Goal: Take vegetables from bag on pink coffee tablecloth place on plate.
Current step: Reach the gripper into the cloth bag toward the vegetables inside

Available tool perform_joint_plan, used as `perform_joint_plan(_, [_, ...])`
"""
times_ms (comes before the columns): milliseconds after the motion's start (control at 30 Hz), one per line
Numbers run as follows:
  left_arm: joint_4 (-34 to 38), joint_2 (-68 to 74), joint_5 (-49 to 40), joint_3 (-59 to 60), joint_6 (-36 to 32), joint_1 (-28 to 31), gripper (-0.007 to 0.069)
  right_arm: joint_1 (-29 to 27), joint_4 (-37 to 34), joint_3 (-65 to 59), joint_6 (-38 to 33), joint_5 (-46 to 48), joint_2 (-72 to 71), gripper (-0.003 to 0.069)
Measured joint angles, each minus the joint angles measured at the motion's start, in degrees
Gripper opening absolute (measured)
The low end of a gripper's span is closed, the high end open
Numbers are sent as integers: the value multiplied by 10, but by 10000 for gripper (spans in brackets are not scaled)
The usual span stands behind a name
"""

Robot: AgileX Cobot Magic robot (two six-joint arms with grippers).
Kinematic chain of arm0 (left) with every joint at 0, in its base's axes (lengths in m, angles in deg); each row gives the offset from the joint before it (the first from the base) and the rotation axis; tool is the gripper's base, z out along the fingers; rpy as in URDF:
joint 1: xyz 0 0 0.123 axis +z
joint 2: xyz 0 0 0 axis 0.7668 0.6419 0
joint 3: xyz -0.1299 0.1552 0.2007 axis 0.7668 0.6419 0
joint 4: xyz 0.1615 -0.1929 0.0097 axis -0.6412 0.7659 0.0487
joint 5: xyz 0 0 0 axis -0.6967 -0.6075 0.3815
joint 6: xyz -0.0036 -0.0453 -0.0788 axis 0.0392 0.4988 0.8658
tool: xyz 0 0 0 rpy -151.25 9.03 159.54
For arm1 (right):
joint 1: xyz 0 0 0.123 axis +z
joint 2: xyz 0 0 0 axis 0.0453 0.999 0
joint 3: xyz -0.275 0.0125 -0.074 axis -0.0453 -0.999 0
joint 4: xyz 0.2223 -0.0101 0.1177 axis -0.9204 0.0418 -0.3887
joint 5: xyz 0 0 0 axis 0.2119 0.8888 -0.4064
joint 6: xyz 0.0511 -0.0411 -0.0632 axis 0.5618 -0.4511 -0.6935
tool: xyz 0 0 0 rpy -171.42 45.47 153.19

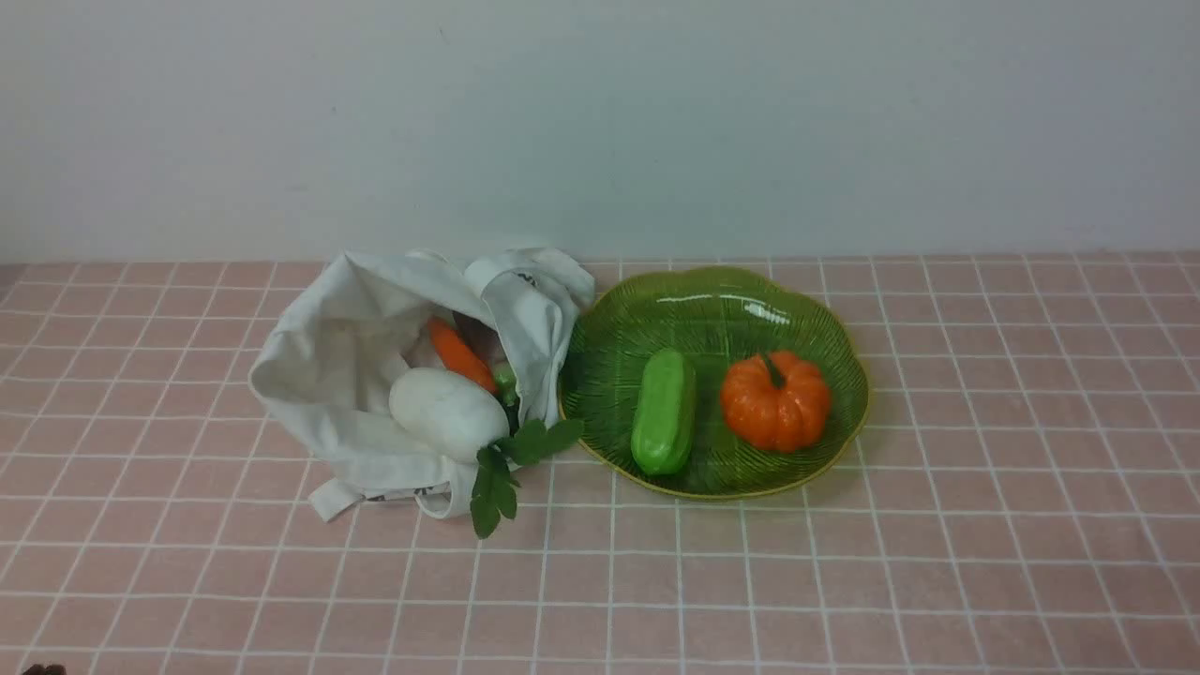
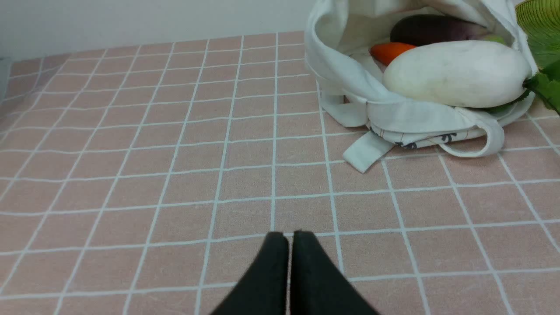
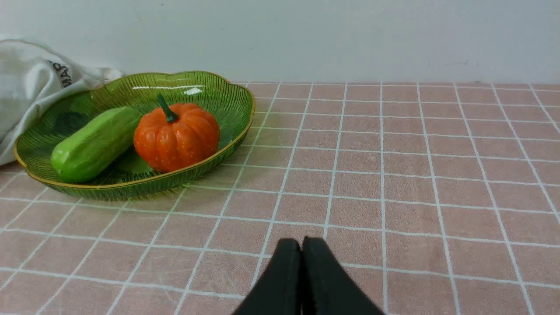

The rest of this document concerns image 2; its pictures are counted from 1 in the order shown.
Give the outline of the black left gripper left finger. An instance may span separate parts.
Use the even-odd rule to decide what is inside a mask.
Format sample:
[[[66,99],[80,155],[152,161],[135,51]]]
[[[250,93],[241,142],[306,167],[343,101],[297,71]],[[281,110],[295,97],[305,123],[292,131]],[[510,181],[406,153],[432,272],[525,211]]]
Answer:
[[[281,232],[267,233],[250,267],[212,314],[284,315],[288,258],[288,239]]]

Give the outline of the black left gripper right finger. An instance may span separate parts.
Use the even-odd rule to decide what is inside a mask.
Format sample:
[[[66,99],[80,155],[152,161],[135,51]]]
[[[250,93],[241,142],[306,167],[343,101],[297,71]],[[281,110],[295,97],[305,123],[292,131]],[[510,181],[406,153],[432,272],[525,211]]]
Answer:
[[[292,315],[378,315],[328,257],[311,231],[295,231],[292,241]]]

